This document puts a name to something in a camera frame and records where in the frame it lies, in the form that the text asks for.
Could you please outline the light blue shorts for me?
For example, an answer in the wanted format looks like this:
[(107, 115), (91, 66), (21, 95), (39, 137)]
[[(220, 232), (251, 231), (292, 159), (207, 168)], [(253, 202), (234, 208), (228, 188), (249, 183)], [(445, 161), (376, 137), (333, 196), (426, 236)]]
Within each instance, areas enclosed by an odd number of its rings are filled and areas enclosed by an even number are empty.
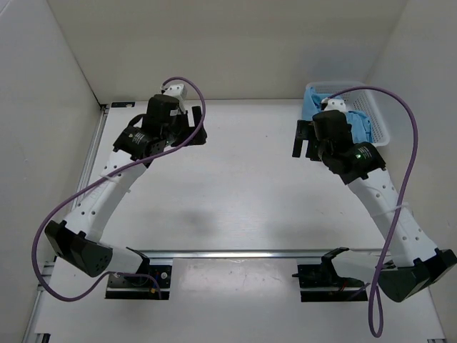
[[(311, 121), (312, 117), (321, 111), (321, 101), (330, 94), (318, 93), (313, 87), (305, 90), (303, 95), (302, 119)], [(371, 120), (363, 111), (346, 112), (346, 120), (351, 125), (354, 143), (364, 141), (373, 143)]]

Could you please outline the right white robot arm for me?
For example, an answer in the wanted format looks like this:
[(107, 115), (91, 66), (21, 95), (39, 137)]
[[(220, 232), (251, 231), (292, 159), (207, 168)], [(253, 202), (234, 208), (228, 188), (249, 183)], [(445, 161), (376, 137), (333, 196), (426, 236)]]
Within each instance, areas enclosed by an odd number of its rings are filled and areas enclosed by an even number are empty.
[(439, 249), (419, 227), (411, 212), (397, 204), (398, 192), (386, 163), (369, 142), (355, 143), (351, 125), (338, 110), (323, 111), (312, 120), (299, 120), (292, 155), (299, 158), (307, 142), (306, 158), (320, 161), (358, 197), (384, 238), (396, 211), (400, 212), (390, 260), (383, 263), (378, 285), (394, 302), (402, 302), (431, 286), (456, 265), (450, 249)]

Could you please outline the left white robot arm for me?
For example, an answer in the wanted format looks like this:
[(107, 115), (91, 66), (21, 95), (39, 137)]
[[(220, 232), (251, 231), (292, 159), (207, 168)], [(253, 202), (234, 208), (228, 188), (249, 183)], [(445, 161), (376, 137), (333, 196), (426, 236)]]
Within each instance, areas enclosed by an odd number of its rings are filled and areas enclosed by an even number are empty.
[(134, 286), (149, 280), (149, 262), (141, 252), (102, 243), (104, 229), (133, 183), (148, 169), (147, 157), (178, 146), (192, 135), (184, 108), (186, 91), (172, 85), (149, 99), (114, 142), (101, 172), (102, 183), (87, 192), (77, 207), (44, 233), (56, 255), (90, 277), (121, 272)]

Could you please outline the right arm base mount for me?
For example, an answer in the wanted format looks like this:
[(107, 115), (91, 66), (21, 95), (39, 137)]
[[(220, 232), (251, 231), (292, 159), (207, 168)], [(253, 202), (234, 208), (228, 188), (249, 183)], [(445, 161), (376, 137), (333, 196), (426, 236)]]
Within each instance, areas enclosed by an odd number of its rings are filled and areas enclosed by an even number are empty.
[(364, 282), (337, 275), (332, 260), (349, 252), (339, 247), (321, 257), (320, 264), (299, 264), (292, 275), (300, 286), (301, 302), (366, 302), (367, 286)]

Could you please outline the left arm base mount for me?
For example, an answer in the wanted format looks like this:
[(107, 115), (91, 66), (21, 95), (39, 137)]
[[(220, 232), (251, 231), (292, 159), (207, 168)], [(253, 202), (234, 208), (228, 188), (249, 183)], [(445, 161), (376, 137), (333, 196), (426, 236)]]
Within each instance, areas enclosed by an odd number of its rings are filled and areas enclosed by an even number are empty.
[(137, 274), (141, 276), (109, 276), (105, 291), (106, 299), (169, 300), (172, 261), (151, 259), (142, 253), (140, 256), (144, 261)]

